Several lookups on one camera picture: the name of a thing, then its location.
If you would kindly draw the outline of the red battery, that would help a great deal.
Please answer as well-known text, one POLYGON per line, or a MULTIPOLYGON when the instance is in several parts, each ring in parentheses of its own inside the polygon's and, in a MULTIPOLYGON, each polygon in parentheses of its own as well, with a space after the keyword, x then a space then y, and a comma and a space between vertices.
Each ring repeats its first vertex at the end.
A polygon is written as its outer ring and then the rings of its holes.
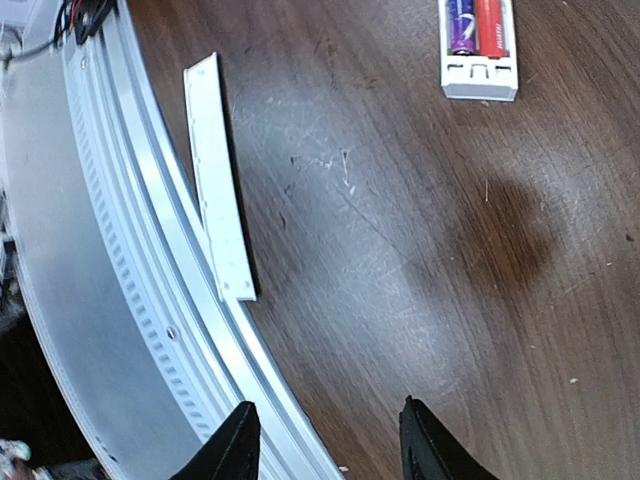
POLYGON ((500 0, 478 0, 476 2, 478 48, 481 56, 500 59, 507 56, 500 0))

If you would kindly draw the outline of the white battery cover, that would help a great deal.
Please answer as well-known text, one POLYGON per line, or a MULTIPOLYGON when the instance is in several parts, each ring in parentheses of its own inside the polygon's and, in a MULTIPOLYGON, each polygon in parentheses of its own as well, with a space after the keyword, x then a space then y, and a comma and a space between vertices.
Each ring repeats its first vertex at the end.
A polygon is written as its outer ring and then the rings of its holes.
POLYGON ((201 222, 219 296, 254 301, 257 291, 241 221, 227 132, 219 55, 183 72, 190 148, 201 222))

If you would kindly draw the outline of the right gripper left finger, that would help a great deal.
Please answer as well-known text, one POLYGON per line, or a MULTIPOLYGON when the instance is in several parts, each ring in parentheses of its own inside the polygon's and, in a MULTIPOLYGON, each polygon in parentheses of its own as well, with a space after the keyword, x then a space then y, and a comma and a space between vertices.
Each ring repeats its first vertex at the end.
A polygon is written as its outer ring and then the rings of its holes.
POLYGON ((171 480, 256 480, 261 424, 256 405, 243 401, 171 480))

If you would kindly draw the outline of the white remote control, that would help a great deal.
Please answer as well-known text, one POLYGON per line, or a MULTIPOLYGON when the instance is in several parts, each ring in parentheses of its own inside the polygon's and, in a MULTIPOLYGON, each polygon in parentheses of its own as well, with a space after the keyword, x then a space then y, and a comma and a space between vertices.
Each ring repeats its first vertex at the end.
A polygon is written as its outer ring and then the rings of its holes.
POLYGON ((476 54, 453 55, 449 48, 447 1, 438 3, 440 85, 445 96, 456 100, 512 102, 518 92, 518 61, 513 8, 502 2, 507 56, 490 59, 479 54, 476 18, 476 54))

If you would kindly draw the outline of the blue battery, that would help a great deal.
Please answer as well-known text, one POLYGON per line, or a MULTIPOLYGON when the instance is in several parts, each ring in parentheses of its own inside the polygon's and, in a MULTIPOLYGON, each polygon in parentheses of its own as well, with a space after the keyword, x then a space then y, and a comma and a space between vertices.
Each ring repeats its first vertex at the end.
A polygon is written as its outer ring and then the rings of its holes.
POLYGON ((473 0, 448 0, 449 48, 453 55, 476 54, 476 15, 473 0))

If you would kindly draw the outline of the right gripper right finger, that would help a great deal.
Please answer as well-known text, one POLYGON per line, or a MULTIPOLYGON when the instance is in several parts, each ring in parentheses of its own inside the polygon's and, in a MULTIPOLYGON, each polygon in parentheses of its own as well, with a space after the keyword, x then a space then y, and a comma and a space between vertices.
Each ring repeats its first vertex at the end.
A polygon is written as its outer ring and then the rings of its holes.
POLYGON ((399 433, 404 479, 497 480, 419 399, 406 398, 399 433))

